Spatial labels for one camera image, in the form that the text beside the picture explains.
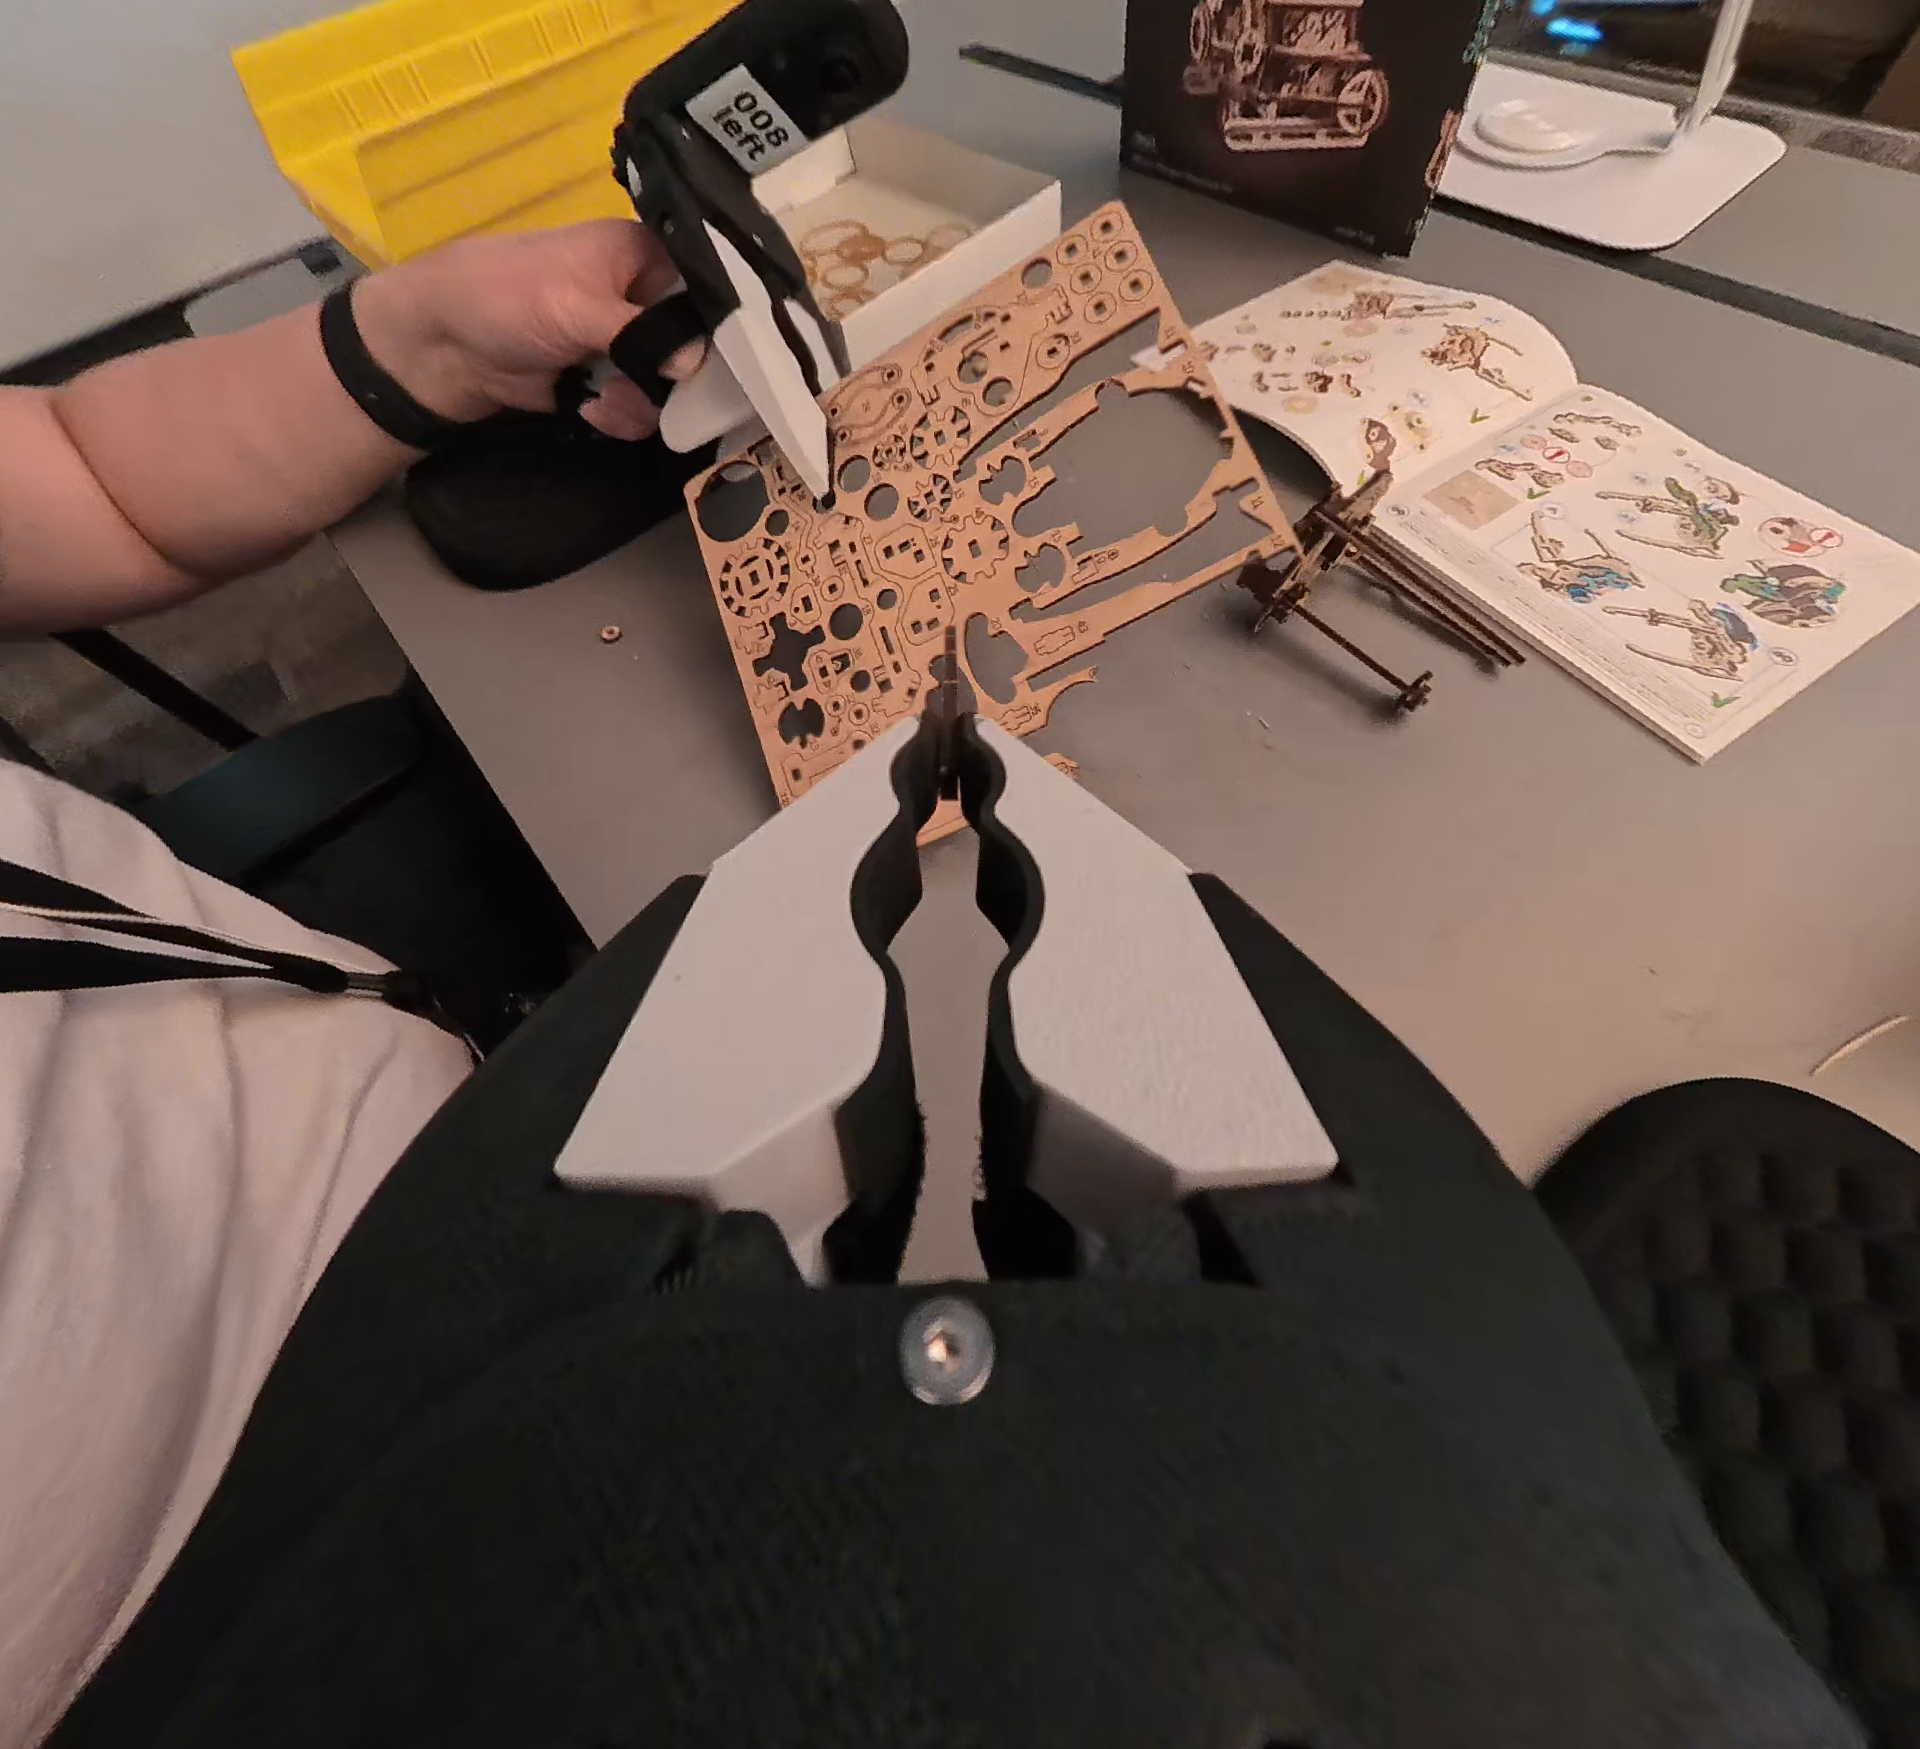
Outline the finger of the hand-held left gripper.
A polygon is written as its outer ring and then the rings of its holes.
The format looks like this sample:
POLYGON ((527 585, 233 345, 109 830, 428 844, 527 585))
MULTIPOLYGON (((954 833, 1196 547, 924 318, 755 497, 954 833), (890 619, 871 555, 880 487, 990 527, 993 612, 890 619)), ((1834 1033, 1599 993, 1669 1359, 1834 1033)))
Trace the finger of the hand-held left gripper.
POLYGON ((848 373, 843 336, 811 293, 785 225, 765 207, 753 207, 752 221, 752 267, 770 296, 775 332, 798 361, 807 393, 830 393, 848 373))
POLYGON ((753 246, 736 242, 718 225, 705 228, 736 299, 715 324, 716 352, 809 497, 828 505, 833 497, 828 417, 819 397, 807 393, 798 361, 775 332, 770 296, 752 267, 753 246))

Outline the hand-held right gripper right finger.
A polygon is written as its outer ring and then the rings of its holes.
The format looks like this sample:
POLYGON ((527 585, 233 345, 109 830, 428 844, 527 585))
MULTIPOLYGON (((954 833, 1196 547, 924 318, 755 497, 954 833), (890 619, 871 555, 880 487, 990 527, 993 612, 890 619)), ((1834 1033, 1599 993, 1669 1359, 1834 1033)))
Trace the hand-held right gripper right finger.
POLYGON ((972 1228, 993 1279, 1068 1279, 1221 1191, 1330 1181, 1331 1136, 1193 872, 995 723, 957 736, 989 989, 972 1228))

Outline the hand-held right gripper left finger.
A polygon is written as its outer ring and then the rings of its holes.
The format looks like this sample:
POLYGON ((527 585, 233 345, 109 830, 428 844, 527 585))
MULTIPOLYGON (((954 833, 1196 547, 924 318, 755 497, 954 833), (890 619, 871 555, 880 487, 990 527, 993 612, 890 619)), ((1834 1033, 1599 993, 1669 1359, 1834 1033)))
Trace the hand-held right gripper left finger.
POLYGON ((806 1282, 893 1282, 924 1119, 890 944, 922 896, 938 721, 893 723, 702 879, 554 1161, 758 1213, 806 1282))

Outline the laser-cut wooden parts sheet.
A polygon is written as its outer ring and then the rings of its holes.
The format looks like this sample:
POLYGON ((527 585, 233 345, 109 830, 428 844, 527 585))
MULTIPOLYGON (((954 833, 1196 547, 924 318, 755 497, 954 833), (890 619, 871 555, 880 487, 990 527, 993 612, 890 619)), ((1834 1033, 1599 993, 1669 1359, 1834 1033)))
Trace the laser-cut wooden parts sheet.
POLYGON ((946 642, 978 712, 1036 737, 1107 635, 1297 538, 1124 202, 826 394, 836 487, 772 440, 685 491, 777 805, 922 709, 946 642), (1165 517, 1042 525, 1062 448, 1111 417, 1193 417, 1165 517))

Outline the small dark wooden model part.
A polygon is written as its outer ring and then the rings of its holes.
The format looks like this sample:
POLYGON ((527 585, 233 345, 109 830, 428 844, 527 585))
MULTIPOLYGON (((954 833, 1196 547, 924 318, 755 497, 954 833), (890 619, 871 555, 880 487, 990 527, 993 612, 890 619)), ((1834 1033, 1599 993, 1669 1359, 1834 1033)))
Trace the small dark wooden model part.
POLYGON ((963 721, 959 627, 949 620, 943 630, 941 650, 930 666, 922 715, 924 753, 930 765, 930 784, 937 803, 959 800, 963 721))

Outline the person's left forearm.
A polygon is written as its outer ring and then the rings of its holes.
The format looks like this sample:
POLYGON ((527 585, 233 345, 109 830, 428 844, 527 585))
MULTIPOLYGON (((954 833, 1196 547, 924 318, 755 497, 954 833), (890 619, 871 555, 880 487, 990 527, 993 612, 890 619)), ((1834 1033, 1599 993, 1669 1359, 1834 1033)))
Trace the person's left forearm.
POLYGON ((419 455, 348 397, 313 309, 1 391, 1 630, 104 629, 273 564, 419 455))

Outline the partly built wooden model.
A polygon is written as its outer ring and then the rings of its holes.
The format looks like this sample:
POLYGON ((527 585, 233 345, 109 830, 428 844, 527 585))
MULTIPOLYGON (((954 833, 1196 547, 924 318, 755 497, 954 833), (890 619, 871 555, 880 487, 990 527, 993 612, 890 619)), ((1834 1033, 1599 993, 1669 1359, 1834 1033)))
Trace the partly built wooden model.
POLYGON ((1428 632, 1453 641, 1484 670, 1518 669, 1527 655, 1487 612, 1454 596, 1386 538, 1374 517, 1391 489, 1391 474, 1379 467, 1355 493, 1328 493, 1292 524, 1292 550, 1282 555, 1250 553, 1236 568, 1234 587, 1257 605, 1250 617, 1252 632, 1266 624, 1306 627, 1382 683, 1394 712, 1407 714, 1429 700, 1432 674, 1394 672, 1311 607, 1318 589, 1333 573, 1346 572, 1384 591, 1389 601, 1418 617, 1428 632))

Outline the black model kit box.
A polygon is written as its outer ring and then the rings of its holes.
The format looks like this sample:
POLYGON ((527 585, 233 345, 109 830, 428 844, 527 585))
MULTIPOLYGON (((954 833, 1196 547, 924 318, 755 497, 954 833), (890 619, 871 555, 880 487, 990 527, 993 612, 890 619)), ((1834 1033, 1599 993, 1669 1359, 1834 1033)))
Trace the black model kit box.
POLYGON ((1410 251, 1501 0, 1126 0, 1118 163, 1410 251))

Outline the person's left hand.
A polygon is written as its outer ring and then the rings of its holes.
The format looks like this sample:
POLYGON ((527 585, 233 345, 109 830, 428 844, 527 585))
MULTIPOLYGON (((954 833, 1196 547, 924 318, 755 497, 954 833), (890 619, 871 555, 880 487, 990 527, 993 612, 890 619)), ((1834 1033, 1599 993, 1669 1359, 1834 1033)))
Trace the person's left hand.
POLYGON ((475 235, 358 279, 355 328, 419 406, 451 420, 548 411, 558 377, 598 362, 680 285, 637 221, 475 235))

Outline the yellow plastic bin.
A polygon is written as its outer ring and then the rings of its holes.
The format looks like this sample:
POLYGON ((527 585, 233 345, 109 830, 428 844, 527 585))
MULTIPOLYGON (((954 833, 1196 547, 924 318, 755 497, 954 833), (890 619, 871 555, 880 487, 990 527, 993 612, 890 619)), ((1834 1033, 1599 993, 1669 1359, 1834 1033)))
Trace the yellow plastic bin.
POLYGON ((231 64, 281 177, 385 269, 620 213, 609 137, 633 82, 738 2, 377 0, 231 64))

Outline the black wristband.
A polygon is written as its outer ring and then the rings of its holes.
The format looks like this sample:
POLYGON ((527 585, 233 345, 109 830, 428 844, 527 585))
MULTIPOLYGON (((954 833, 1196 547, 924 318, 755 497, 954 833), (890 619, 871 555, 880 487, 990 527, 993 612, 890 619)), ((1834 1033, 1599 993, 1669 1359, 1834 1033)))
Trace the black wristband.
POLYGON ((323 361, 348 400, 391 440, 421 455, 444 446, 462 427, 457 419, 427 408, 374 358, 355 316, 348 279, 318 305, 318 338, 323 361))

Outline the person's white shirt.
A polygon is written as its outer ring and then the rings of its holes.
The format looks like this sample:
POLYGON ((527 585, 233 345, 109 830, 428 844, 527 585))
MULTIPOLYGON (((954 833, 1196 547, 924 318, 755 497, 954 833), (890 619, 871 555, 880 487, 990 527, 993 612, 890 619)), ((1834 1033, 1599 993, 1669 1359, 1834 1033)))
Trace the person's white shirt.
POLYGON ((36 1745, 150 1598, 305 1295, 468 1069, 374 1000, 3 998, 3 1745, 36 1745))

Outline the black mesh chair cushion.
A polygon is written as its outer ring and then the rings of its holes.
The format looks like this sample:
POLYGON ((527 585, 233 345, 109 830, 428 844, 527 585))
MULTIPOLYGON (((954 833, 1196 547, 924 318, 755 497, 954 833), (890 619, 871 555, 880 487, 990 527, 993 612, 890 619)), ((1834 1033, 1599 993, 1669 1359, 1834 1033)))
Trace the black mesh chair cushion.
POLYGON ((1723 1547, 1871 1745, 1917 1742, 1917 1157, 1757 1078, 1646 1092, 1532 1187, 1723 1547))

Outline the open instruction booklet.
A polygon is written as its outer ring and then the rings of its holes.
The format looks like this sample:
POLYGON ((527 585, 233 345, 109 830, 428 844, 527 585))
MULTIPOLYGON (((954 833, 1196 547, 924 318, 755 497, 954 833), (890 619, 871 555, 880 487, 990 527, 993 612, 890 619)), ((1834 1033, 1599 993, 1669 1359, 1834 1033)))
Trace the open instruction booklet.
POLYGON ((1480 290, 1326 264, 1193 327, 1382 540, 1693 761, 1917 602, 1916 550, 1581 383, 1480 290))

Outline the white desk stand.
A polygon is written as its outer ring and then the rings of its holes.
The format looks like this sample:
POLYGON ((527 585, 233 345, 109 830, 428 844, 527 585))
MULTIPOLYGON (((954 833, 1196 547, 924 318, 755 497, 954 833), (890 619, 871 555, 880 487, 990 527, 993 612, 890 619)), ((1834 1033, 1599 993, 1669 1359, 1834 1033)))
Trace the white desk stand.
POLYGON ((1785 153, 1777 133, 1718 110, 1755 2, 1720 0, 1676 104, 1484 62, 1438 196, 1610 251, 1671 248, 1785 153))

